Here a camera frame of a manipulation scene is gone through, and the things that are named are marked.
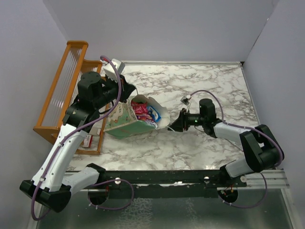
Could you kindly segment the red snack packet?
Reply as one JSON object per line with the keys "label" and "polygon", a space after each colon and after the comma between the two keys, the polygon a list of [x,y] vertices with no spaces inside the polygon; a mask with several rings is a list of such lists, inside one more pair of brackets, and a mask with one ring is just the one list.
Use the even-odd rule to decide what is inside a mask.
{"label": "red snack packet", "polygon": [[147,103],[131,101],[131,106],[136,115],[148,114]]}

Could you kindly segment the green illustrated paper bag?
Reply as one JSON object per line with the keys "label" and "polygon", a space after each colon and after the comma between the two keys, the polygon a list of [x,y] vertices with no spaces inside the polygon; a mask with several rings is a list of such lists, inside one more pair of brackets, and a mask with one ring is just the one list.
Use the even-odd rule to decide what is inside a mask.
{"label": "green illustrated paper bag", "polygon": [[[132,100],[147,103],[147,106],[153,106],[161,115],[161,120],[157,123],[138,120],[131,106]],[[166,128],[170,122],[170,114],[165,106],[161,106],[153,97],[138,94],[131,96],[125,103],[118,103],[107,117],[104,132],[118,139],[123,139],[132,135]]]}

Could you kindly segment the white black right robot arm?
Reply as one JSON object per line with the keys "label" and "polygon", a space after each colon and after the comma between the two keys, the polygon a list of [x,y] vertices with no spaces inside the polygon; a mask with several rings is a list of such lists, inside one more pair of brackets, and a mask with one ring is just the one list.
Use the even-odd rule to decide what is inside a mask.
{"label": "white black right robot arm", "polygon": [[216,117],[211,99],[199,101],[198,114],[192,114],[183,108],[168,130],[183,132],[190,126],[201,126],[210,137],[241,144],[244,157],[220,168],[219,181],[225,187],[232,185],[240,175],[259,173],[276,167],[284,159],[284,153],[268,126],[259,125],[253,128],[226,123]]}

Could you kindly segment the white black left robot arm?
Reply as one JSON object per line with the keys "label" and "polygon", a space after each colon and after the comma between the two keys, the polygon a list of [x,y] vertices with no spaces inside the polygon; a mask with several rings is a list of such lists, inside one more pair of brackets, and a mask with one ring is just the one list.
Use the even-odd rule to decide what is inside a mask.
{"label": "white black left robot arm", "polygon": [[91,163],[82,171],[64,178],[66,169],[81,142],[93,125],[103,116],[99,110],[111,102],[126,102],[136,87],[123,75],[117,80],[102,78],[97,72],[87,72],[77,84],[78,94],[68,107],[55,144],[39,171],[30,180],[22,181],[20,190],[54,212],[61,212],[72,195],[85,187],[101,188],[106,181],[105,169]]}

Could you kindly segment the blue snack packet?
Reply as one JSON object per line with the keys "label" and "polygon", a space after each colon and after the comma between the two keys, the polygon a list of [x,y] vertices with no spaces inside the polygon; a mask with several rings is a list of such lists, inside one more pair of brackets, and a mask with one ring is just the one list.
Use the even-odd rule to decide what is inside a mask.
{"label": "blue snack packet", "polygon": [[147,106],[147,113],[153,122],[157,123],[161,120],[161,115],[153,106]]}

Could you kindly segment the purple snack packet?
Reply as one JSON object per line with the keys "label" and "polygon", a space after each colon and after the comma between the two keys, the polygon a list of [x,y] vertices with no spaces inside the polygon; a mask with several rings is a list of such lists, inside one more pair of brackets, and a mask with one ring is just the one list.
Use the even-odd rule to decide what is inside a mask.
{"label": "purple snack packet", "polygon": [[141,121],[153,121],[153,118],[149,114],[136,114],[136,117]]}

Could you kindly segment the wooden acrylic display rack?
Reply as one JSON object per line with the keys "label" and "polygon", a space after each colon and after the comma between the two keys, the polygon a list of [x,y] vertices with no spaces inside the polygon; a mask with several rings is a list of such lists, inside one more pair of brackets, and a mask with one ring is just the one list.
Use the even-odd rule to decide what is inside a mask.
{"label": "wooden acrylic display rack", "polygon": [[101,72],[101,61],[85,59],[86,41],[68,41],[50,90],[33,130],[52,145],[60,131],[66,109],[77,95],[77,83],[83,73]]}

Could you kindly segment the small red box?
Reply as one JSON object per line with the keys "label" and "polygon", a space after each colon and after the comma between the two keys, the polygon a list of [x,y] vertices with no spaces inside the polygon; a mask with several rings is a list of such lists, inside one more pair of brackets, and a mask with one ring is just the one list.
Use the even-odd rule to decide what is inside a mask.
{"label": "small red box", "polygon": [[81,146],[84,147],[84,148],[90,148],[91,144],[92,144],[92,135],[87,135],[84,138]]}

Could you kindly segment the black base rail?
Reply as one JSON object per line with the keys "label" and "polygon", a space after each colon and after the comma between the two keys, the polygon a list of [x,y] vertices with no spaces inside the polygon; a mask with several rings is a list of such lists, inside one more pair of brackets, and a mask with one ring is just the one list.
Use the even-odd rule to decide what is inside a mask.
{"label": "black base rail", "polygon": [[240,177],[225,180],[220,170],[105,171],[98,183],[88,189],[98,205],[110,199],[216,198],[218,188],[246,186]]}

